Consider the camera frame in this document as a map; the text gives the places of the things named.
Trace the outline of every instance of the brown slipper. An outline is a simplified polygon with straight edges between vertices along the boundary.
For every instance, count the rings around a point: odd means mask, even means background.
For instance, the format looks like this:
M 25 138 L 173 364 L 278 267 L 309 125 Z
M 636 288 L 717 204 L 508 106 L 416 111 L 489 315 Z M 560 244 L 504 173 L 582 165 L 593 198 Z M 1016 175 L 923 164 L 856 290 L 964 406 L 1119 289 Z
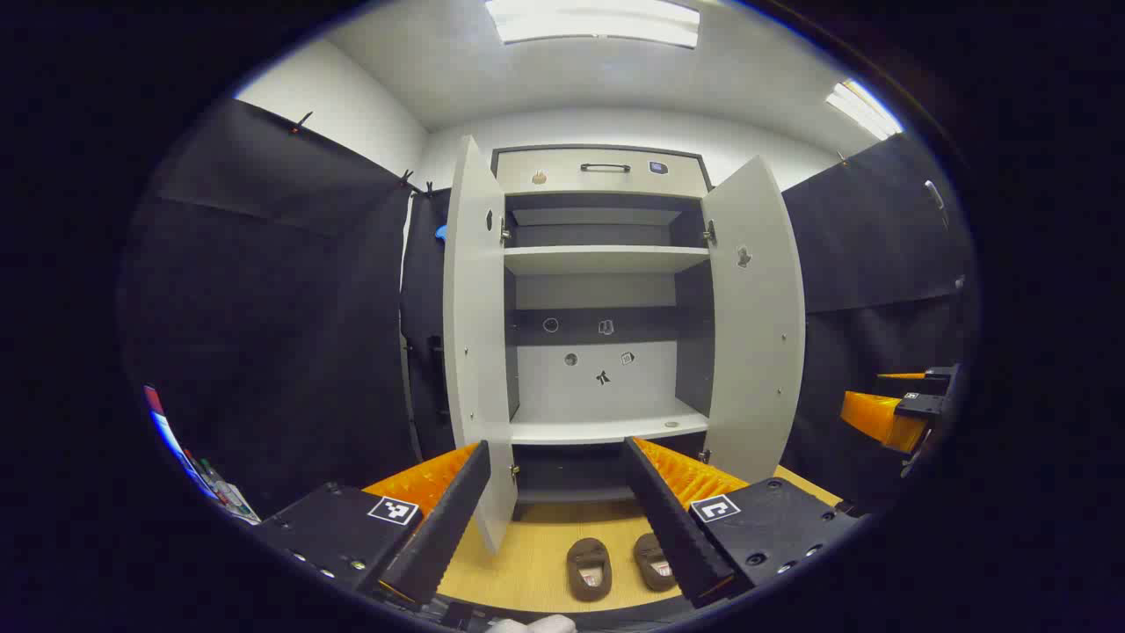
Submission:
M 633 558 L 640 568 L 640 575 L 645 578 L 645 584 L 654 591 L 672 589 L 676 585 L 676 577 L 672 576 L 672 567 L 668 559 L 664 558 L 664 550 L 656 540 L 656 535 L 649 532 L 637 540 L 633 545 Z
M 604 598 L 613 586 L 613 568 L 605 545 L 597 539 L 583 539 L 572 545 L 566 553 L 566 576 L 575 598 Z

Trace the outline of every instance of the ceiling light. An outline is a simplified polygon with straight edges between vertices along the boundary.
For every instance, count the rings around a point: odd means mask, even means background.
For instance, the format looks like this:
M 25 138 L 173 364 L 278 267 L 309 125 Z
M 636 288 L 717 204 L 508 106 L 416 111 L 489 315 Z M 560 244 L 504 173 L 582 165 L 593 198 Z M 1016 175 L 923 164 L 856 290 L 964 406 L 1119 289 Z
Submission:
M 867 92 L 863 85 L 860 85 L 854 80 L 848 79 L 843 83 L 837 83 L 832 88 L 832 92 L 825 100 L 836 107 L 836 109 L 852 117 L 852 119 L 867 132 L 874 134 L 880 141 L 902 132 L 902 126 L 899 125 L 898 119 L 891 112 L 886 111 L 886 108 L 871 92 Z
M 547 37 L 627 37 L 694 48 L 700 12 L 664 0 L 488 0 L 505 44 Z

